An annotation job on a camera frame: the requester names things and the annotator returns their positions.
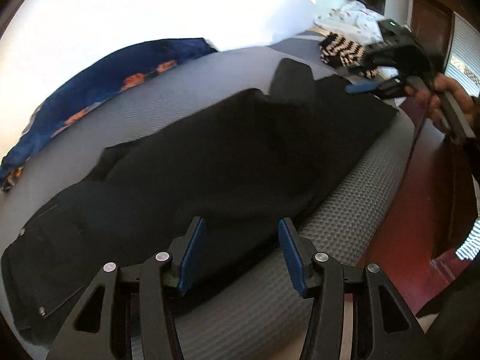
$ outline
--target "striped fabric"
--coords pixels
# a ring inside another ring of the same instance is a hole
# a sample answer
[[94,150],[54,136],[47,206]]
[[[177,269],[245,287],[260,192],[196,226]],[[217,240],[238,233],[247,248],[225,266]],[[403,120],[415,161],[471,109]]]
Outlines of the striped fabric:
[[[365,48],[360,44],[348,40],[344,36],[331,32],[325,40],[320,43],[322,62],[335,69],[341,66],[349,66],[360,62]],[[378,69],[367,70],[359,75],[372,79],[378,73]]]
[[480,251],[480,219],[473,225],[472,231],[462,246],[457,249],[457,257],[461,260],[473,260]]

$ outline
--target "gray mat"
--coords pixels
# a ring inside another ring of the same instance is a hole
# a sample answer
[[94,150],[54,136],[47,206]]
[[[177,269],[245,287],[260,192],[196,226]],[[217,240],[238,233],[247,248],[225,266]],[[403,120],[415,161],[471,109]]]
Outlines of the gray mat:
[[269,47],[308,62],[321,64],[320,56],[322,53],[320,52],[319,38],[324,39],[325,37],[314,31],[304,31],[300,35],[282,40]]
[[[1,196],[0,253],[41,205],[88,173],[104,147],[150,135],[245,88],[267,92],[283,57],[266,47],[208,55],[132,88],[84,117],[33,158],[19,183]],[[315,79],[332,73],[325,66],[310,66]],[[306,234],[340,261],[357,261],[397,190],[412,138],[413,126],[401,113],[306,223]],[[268,353],[304,328],[308,304],[293,292],[283,259],[275,252],[176,321],[185,358],[250,359]],[[0,310],[18,337],[3,285]],[[46,349],[20,342],[35,360],[46,357]]]

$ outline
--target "red floor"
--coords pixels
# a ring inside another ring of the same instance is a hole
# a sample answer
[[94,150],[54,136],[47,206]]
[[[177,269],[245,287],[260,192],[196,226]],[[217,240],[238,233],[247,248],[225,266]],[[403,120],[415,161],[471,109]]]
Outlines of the red floor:
[[358,264],[379,264],[414,313],[469,264],[453,249],[433,259],[442,250],[439,245],[448,244],[454,221],[452,159],[446,146],[427,122],[390,211]]

